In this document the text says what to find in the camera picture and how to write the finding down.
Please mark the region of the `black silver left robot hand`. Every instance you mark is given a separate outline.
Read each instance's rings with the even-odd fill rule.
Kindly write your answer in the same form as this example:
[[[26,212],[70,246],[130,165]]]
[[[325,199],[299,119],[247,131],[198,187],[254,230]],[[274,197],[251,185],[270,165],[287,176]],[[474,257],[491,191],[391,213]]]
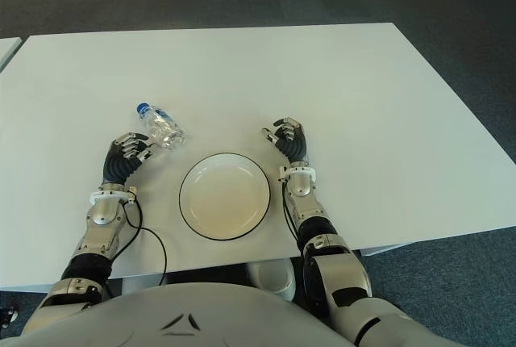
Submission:
[[[137,132],[128,132],[111,142],[102,170],[102,183],[124,186],[127,179],[156,151],[155,143]]]

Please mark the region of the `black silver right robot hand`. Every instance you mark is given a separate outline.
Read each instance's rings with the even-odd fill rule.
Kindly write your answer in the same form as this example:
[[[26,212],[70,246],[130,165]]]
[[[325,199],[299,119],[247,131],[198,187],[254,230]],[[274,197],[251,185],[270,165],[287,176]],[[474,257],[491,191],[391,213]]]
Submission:
[[[290,164],[309,163],[306,136],[301,123],[291,117],[279,119],[273,123],[275,131],[262,128],[265,139],[274,146]]]

